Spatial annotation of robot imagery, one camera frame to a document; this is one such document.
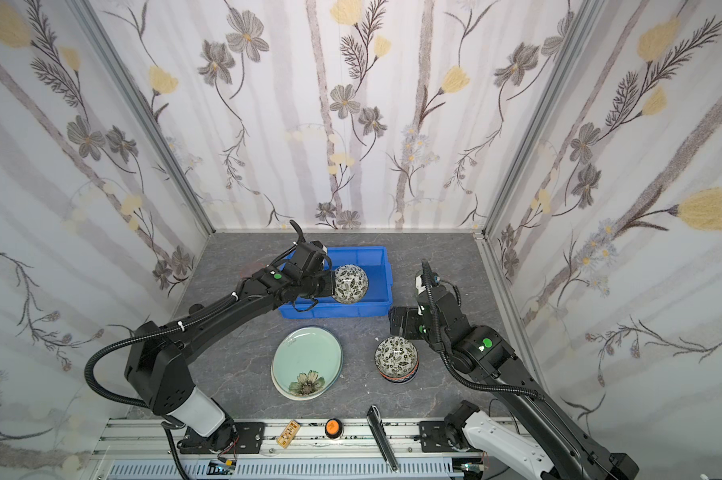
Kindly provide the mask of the black white patterned bowl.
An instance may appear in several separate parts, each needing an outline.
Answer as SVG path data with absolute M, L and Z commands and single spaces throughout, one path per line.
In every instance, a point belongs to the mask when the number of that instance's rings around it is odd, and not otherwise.
M 334 271 L 333 298 L 342 304 L 355 304 L 364 299 L 369 290 L 367 273 L 358 265 L 347 264 Z

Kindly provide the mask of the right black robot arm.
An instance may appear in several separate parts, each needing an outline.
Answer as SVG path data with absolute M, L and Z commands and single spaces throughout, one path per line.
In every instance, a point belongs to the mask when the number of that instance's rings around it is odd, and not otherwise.
M 505 428 L 464 401 L 444 419 L 454 448 L 480 450 L 526 479 L 637 478 L 636 461 L 572 420 L 496 329 L 470 323 L 458 289 L 429 265 L 416 278 L 416 301 L 390 309 L 392 334 L 426 342 L 459 384 L 492 394 L 527 431 Z

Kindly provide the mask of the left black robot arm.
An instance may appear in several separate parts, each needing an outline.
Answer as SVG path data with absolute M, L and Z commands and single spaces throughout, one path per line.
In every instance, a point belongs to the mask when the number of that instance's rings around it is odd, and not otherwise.
M 273 262 L 240 280 L 228 295 L 197 311 L 158 326 L 149 321 L 131 338 L 115 342 L 87 362 L 84 378 L 92 391 L 110 401 L 149 409 L 176 420 L 221 451 L 238 439 L 235 421 L 195 383 L 190 365 L 203 352 L 247 322 L 299 298 L 330 296 L 332 261 L 319 241 L 300 239 Z M 96 378 L 96 365 L 127 348 L 124 376 L 135 398 L 117 394 Z

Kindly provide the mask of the blue plastic bin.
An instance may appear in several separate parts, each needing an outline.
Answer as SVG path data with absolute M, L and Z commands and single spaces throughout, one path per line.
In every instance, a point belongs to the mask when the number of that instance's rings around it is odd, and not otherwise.
M 334 293 L 318 302 L 298 298 L 278 308 L 286 319 L 379 317 L 393 303 L 392 266 L 383 246 L 329 247 Z

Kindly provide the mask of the green floral plate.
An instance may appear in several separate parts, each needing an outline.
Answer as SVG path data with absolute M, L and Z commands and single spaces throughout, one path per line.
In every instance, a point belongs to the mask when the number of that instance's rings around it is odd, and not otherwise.
M 271 379 L 286 398 L 308 401 L 322 395 L 339 379 L 343 363 L 343 350 L 335 335 L 320 327 L 303 327 L 277 347 Z

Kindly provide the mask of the orange round button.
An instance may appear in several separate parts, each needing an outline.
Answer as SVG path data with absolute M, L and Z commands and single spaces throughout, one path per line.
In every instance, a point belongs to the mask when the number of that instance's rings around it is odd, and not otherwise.
M 325 423 L 324 431 L 328 439 L 336 440 L 343 435 L 344 425 L 341 420 L 331 418 Z

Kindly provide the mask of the small wooden tag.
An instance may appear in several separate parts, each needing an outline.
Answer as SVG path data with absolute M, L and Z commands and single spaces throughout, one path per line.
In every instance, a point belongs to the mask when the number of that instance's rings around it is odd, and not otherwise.
M 296 438 L 297 434 L 299 433 L 302 425 L 296 421 L 291 420 L 283 429 L 281 434 L 277 437 L 276 442 L 277 444 L 283 448 L 287 449 L 290 444 L 293 442 L 293 440 Z

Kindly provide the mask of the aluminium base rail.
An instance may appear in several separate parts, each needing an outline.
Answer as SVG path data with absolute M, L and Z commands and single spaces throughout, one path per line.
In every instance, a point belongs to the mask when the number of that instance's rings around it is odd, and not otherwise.
M 397 468 L 384 459 L 364 418 L 346 419 L 329 439 L 324 422 L 303 419 L 290 445 L 278 443 L 284 419 L 246 419 L 242 443 L 222 456 L 181 453 L 175 462 L 157 420 L 108 422 L 83 472 L 85 479 L 514 479 L 501 461 L 477 451 L 426 452 L 419 418 L 388 419 L 384 428 Z

